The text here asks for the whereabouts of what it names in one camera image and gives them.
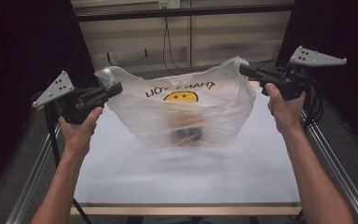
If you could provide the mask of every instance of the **wrist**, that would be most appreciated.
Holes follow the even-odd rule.
[[[282,129],[282,130],[280,130],[280,133],[282,134],[284,139],[293,138],[293,137],[296,138],[301,135],[305,135],[304,129],[300,123],[298,123],[290,128]]]
[[[85,150],[78,150],[72,147],[65,147],[62,153],[62,161],[83,161],[87,152]]]
[[[90,151],[90,140],[87,141],[65,141],[65,150],[70,155],[85,157]]]

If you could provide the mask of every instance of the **black curtain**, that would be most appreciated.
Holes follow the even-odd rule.
[[[98,85],[79,24],[57,20],[65,16],[75,16],[69,0],[0,1],[0,173],[16,149],[34,93],[61,70],[77,87]]]
[[[358,133],[358,1],[321,2],[325,7],[292,13],[277,65],[285,65],[298,46],[347,58],[344,66],[313,69],[311,74],[343,121]]]

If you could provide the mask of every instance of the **transparent plastic bag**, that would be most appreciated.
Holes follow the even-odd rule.
[[[204,72],[145,80],[116,66],[95,75],[123,92],[107,102],[129,130],[148,145],[222,146],[249,118],[255,90],[239,73],[240,57]]]

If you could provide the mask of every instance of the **hand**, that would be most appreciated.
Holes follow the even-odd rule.
[[[268,109],[274,116],[280,133],[290,133],[301,128],[300,116],[306,93],[303,91],[297,99],[284,101],[279,89],[272,83],[266,85],[269,95]]]
[[[102,107],[94,108],[81,125],[66,123],[63,117],[59,118],[65,140],[65,151],[74,152],[81,157],[85,157],[89,153],[91,135],[97,127],[96,122],[102,113]]]

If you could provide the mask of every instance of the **smiley face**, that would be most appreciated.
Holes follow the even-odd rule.
[[[199,96],[193,91],[174,91],[164,98],[164,101],[197,102],[198,100]]]

